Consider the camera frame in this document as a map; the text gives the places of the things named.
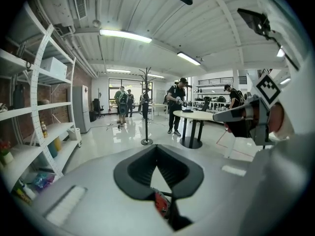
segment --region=desk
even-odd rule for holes
[[[201,139],[201,133],[202,133],[202,128],[203,128],[203,121],[213,120],[213,114],[209,112],[203,112],[203,111],[195,111],[193,113],[184,113],[181,110],[177,110],[177,111],[174,111],[174,115],[184,118],[183,137],[180,140],[181,145],[187,148],[200,148],[202,146],[202,142],[200,139]],[[191,136],[185,138],[187,119],[192,119],[192,128],[191,128]],[[197,120],[200,121],[198,139],[195,138]]]
[[[168,112],[168,105],[166,104],[159,104],[159,103],[150,103],[149,107],[152,107],[152,120],[154,118],[154,108],[165,108],[166,107],[166,118],[168,117],[167,112]]]

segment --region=ceiling light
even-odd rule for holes
[[[157,78],[164,78],[164,76],[155,75],[155,74],[148,74],[150,77],[157,77]]]
[[[145,43],[150,43],[152,41],[151,38],[143,37],[131,32],[121,31],[121,30],[111,30],[111,29],[100,29],[99,34],[104,36],[113,36],[113,37],[124,37],[134,40],[139,40]]]
[[[129,73],[127,70],[116,70],[116,69],[107,69],[107,72],[121,72],[121,73]]]
[[[179,56],[179,57],[181,57],[181,58],[183,58],[183,59],[186,59],[187,61],[193,63],[194,65],[200,65],[200,63],[199,63],[198,61],[194,60],[193,58],[189,57],[188,55],[186,55],[186,54],[183,53],[183,52],[179,52],[179,53],[177,54],[177,56]]]
[[[291,80],[290,78],[287,78],[287,79],[285,79],[284,81],[280,82],[280,84],[283,85],[283,84],[289,82],[290,80]]]
[[[278,51],[277,57],[281,57],[282,58],[284,56],[285,56],[285,53],[284,53],[284,50],[282,50],[282,46],[281,46],[281,48]]]

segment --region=shoe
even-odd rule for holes
[[[178,130],[175,130],[175,131],[174,131],[174,134],[177,135],[177,136],[182,136],[181,133],[178,132]]]

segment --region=cleaning bottle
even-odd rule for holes
[[[19,180],[19,183],[24,192],[26,193],[26,195],[28,195],[30,199],[34,200],[36,198],[36,194],[31,189],[29,189],[29,187],[26,184],[22,183],[21,180]]]
[[[43,132],[44,138],[48,136],[46,124],[42,121],[40,123],[41,131]]]

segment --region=brick wall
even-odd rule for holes
[[[28,83],[20,83],[24,86],[24,103],[25,107],[30,106],[30,86]],[[10,81],[7,79],[1,79],[0,78],[0,102],[6,104],[9,106],[9,85]],[[92,108],[92,96],[91,96],[91,88],[92,88],[92,79],[89,77],[81,68],[78,66],[74,69],[73,74],[73,86],[81,86],[85,85],[89,88],[89,109]],[[46,87],[46,86],[40,86],[37,87],[37,100],[43,100],[47,99],[51,101],[50,95],[51,91],[53,91],[57,85]],[[60,84],[58,88],[55,90],[53,94],[53,103],[57,102],[66,102],[67,99],[67,89],[69,89],[69,84]],[[47,110],[41,110],[39,111],[39,119],[41,121],[44,121],[46,125],[52,124],[52,111],[54,115],[59,119],[61,122],[68,122],[68,109],[67,106],[47,109]],[[26,138],[27,136],[31,135],[34,131],[33,124],[32,124],[32,117],[31,114],[26,114],[18,117],[20,130],[22,133],[23,138]],[[0,122],[0,139],[10,141],[12,146],[17,144],[13,128],[12,128],[12,120],[7,119]]]

